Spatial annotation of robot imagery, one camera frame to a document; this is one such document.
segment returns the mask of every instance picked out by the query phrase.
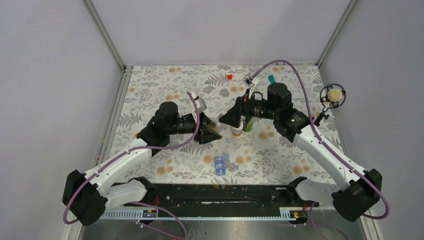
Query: purple cable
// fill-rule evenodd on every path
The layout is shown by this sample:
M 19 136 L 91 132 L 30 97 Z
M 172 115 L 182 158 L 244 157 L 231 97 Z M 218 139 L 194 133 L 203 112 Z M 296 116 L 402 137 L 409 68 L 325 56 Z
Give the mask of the purple cable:
M 196 128 L 195 128 L 195 130 L 194 130 L 194 133 L 193 133 L 193 135 L 187 140 L 187 141 L 185 141 L 185 142 L 183 142 L 183 143 L 181 143 L 181 144 L 178 144 L 178 145 L 176 145 L 176 146 L 136 146 L 136 147 L 133 147 L 133 148 L 131 148 L 130 150 L 129 150 L 129 152 L 132 152 L 132 151 L 134 151 L 134 150 L 140 150 L 140 149 L 159 149 L 159 150 L 172 150 L 172 149 L 177 149 L 177 148 L 180 148 L 180 147 L 182 147 L 182 146 L 184 146 L 184 145 L 186 145 L 186 144 L 188 144 L 188 143 L 190 143 L 193 139 L 195 139 L 195 136 L 196 136 L 196 134 L 197 134 L 197 132 L 198 132 L 198 130 L 199 130 L 199 127 L 200 127 L 200 113 L 199 113 L 199 109 L 198 109 L 198 106 L 196 105 L 196 101 L 194 100 L 194 98 L 193 98 L 193 96 L 192 96 L 192 94 L 190 93 L 190 92 L 187 92 L 187 95 L 188 95 L 188 97 L 190 98 L 190 100 L 191 100 L 191 102 L 193 103 L 193 105 L 194 105 L 194 110 L 195 110 L 195 112 L 196 112 L 196 119 L 197 119 L 197 122 L 196 122 Z M 113 164 L 116 160 L 118 160 L 118 159 L 120 159 L 121 157 L 123 157 L 124 155 L 126 155 L 126 154 L 129 154 L 129 153 L 127 153 L 127 152 L 123 152 L 123 153 L 121 153 L 121 154 L 119 154 L 118 156 L 116 156 L 116 157 L 114 157 L 112 160 L 110 160 L 109 162 L 107 162 L 104 166 L 102 166 L 99 170 L 98 170 L 98 173 L 101 173 L 101 172 L 103 172 L 103 170 L 105 170 L 108 166 L 110 166 L 111 164 Z M 77 195 L 81 192 L 81 190 L 84 188 L 84 186 L 85 185 L 87 185 L 94 177 L 96 177 L 97 176 L 97 174 L 96 173 L 94 173 L 93 175 L 91 175 L 89 178 L 87 178 L 87 180 L 85 180 L 77 189 L 76 189 L 76 191 L 74 192 L 74 194 L 72 195 L 72 197 L 70 198 L 70 200 L 69 200 L 69 202 L 67 203 L 67 205 L 66 205 L 66 208 L 65 208 L 65 211 L 63 212 L 63 222 L 65 223 L 65 224 L 74 224 L 74 223 L 76 223 L 77 221 L 78 221 L 78 219 L 75 219 L 75 220 L 72 220 L 72 221 L 68 221 L 68 218 L 67 218 L 67 216 L 68 216 L 68 212 L 69 212 L 69 209 L 71 208 L 71 205 L 72 205 L 72 203 L 74 202 L 74 200 L 75 200 L 75 198 L 77 197 Z M 145 204 L 145 203 L 141 203 L 141 202 L 132 202 L 133 204 L 138 204 L 138 205 L 142 205 L 142 206 L 144 206 L 143 204 Z M 162 230 L 160 230 L 160 229 L 158 229 L 158 228 L 155 228 L 155 227 L 152 227 L 152 226 L 148 226 L 148 225 L 146 225 L 148 228 L 151 228 L 151 229 L 153 229 L 153 230 L 156 230 L 156 231 L 158 231 L 158 232 L 161 232 L 161 233 L 163 233 L 163 234 L 166 234 L 166 235 L 168 235 L 168 236 L 170 236 L 170 237 L 173 237 L 173 238 L 178 238 L 178 239 L 186 239 L 187 238 L 187 236 L 188 236 L 188 234 L 187 234 L 187 230 L 186 230 L 186 228 L 184 227 L 184 225 L 183 225 L 183 223 L 174 215 L 174 214 L 172 214 L 171 212 L 169 212 L 168 210 L 166 210 L 166 209 L 164 209 L 164 208 L 162 208 L 162 207 L 156 207 L 156 206 L 153 206 L 153 205 L 148 205 L 148 204 L 146 204 L 145 206 L 148 206 L 148 207 L 154 207 L 154 208 L 158 208 L 158 209 L 160 209 L 160 210 L 162 210 L 162 211 L 164 211 L 164 212 L 166 212 L 167 214 L 169 214 L 169 215 L 171 215 L 172 217 L 174 217 L 177 221 L 178 221 L 178 223 L 182 226 L 182 228 L 184 229 L 184 232 L 185 232 L 185 238 L 181 238 L 181 237 L 179 237 L 179 236 L 174 236 L 174 235 L 171 235 L 171 234 L 169 234 L 169 233 L 167 233 L 167 232 L 164 232 L 164 231 L 162 231 Z
M 318 230 L 317 226 L 318 226 L 318 224 L 319 224 L 319 223 L 315 223 L 315 222 L 314 222 L 314 219 L 312 218 L 312 208 L 314 208 L 314 206 L 315 206 L 315 204 L 316 204 L 316 203 L 317 203 L 317 202 L 316 202 L 316 201 L 314 201 L 314 202 L 312 203 L 312 205 L 310 206 L 310 208 L 309 208 L 309 219 L 310 219 L 310 224 L 313 226 L 313 228 L 315 229 L 316 233 L 318 233 L 318 234 L 321 236 L 321 238 L 323 238 L 323 239 L 325 239 L 325 240 L 329 240 L 328 238 L 326 238 L 326 236 L 324 236 L 324 234 L 322 234 L 322 233 Z M 347 240 L 349 240 L 349 238 L 346 236 L 346 233 L 342 232 L 341 230 L 340 230 L 339 232 L 340 232 L 341 234 L 343 234 L 343 236 L 344 236 Z
M 282 227 L 296 227 L 296 228 L 299 228 L 299 227 L 308 227 L 308 226 L 313 226 L 312 225 L 312 223 L 306 223 L 306 224 L 298 224 L 298 225 L 295 225 L 295 224 L 278 224 L 279 226 L 282 226 Z M 330 224 L 325 224 L 325 223 L 315 223 L 315 226 L 318 226 L 318 227 L 326 227 L 326 228 L 329 228 L 329 229 L 334 229 L 334 230 L 336 230 L 337 232 L 339 232 L 340 234 L 342 234 L 343 235 L 343 237 L 346 239 L 346 240 L 349 240 L 349 237 L 348 237 L 348 235 L 346 235 L 346 233 L 344 233 L 340 228 L 338 228 L 338 227 L 336 227 L 336 226 L 333 226 L 333 225 L 330 225 Z
M 261 67 L 259 70 L 257 70 L 252 76 L 251 78 L 254 79 L 259 73 L 261 73 L 266 67 L 268 67 L 271 64 L 274 63 L 285 63 L 287 65 L 289 65 L 294 73 L 296 74 L 297 79 L 299 80 L 300 86 L 302 87 L 302 91 L 303 91 L 303 95 L 305 98 L 305 102 L 306 102 L 306 109 L 307 109 L 307 115 L 309 116 L 309 122 L 310 122 L 310 126 L 312 128 L 313 133 L 315 134 L 316 138 L 321 142 L 321 144 L 331 153 L 333 154 L 334 157 L 336 157 L 343 165 L 345 165 L 351 172 L 355 173 L 356 175 L 358 175 L 362 180 L 364 180 L 376 193 L 377 195 L 381 198 L 381 200 L 383 201 L 384 205 L 385 205 L 385 213 L 381 216 L 371 216 L 368 214 L 363 214 L 364 217 L 366 218 L 370 218 L 370 219 L 385 219 L 387 218 L 387 216 L 390 213 L 390 207 L 389 207 L 389 202 L 387 201 L 387 199 L 383 196 L 383 194 L 378 190 L 378 188 L 376 186 L 374 186 L 374 184 L 372 184 L 365 176 L 363 176 L 360 172 L 358 172 L 357 170 L 355 170 L 351 165 L 349 165 L 348 162 L 346 162 L 341 156 L 339 156 L 325 141 L 323 141 L 323 139 L 321 138 L 321 136 L 318 134 L 317 129 L 314 125 L 314 120 L 312 119 L 312 114 L 311 114 L 311 108 L 309 106 L 309 100 L 308 100 L 308 95 L 306 93 L 306 89 L 305 86 L 302 82 L 301 76 L 299 75 L 298 71 L 296 70 L 295 66 L 293 64 L 291 64 L 289 61 L 287 60 L 283 60 L 283 59 L 278 59 L 278 60 L 274 60 L 274 61 L 270 61 L 267 64 L 265 64 L 263 67 Z
M 167 232 L 166 232 L 166 231 L 164 231 L 164 230 L 161 230 L 161 229 L 156 228 L 156 227 L 154 227 L 154 226 L 150 226 L 150 225 L 148 225 L 148 224 L 138 223 L 139 225 L 146 226 L 146 227 L 148 227 L 149 229 L 153 229 L 153 230 L 155 230 L 155 231 L 158 231 L 158 232 L 160 232 L 160 233 L 163 233 L 163 234 L 165 234 L 165 235 L 167 235 L 167 236 L 169 236 L 169 237 L 171 237 L 171 238 L 175 238 L 175 239 L 182 239 L 182 240 L 184 240 L 184 239 L 187 239 L 187 238 L 189 237 L 189 233 L 187 232 L 187 229 L 186 229 L 186 227 L 184 226 L 183 222 L 181 222 L 181 220 L 180 220 L 177 216 L 175 216 L 172 212 L 170 212 L 170 211 L 168 211 L 168 210 L 166 210 L 165 208 L 160 207 L 160 206 L 153 206 L 153 205 L 146 204 L 146 203 L 142 203 L 142 202 L 138 202 L 138 201 L 133 201 L 133 202 L 130 202 L 130 203 L 131 203 L 131 204 L 137 204 L 137 205 L 145 206 L 145 207 L 151 207 L 151 208 L 159 209 L 159 210 L 162 210 L 162 211 L 164 211 L 165 213 L 167 213 L 167 214 L 171 215 L 171 217 L 173 217 L 173 218 L 174 218 L 174 219 L 175 219 L 175 220 L 179 223 L 179 225 L 181 225 L 182 230 L 184 230 L 184 234 L 185 234 L 185 236 L 184 236 L 184 237 L 182 237 L 182 236 L 172 235 L 172 234 L 170 234 L 170 233 L 167 233 Z

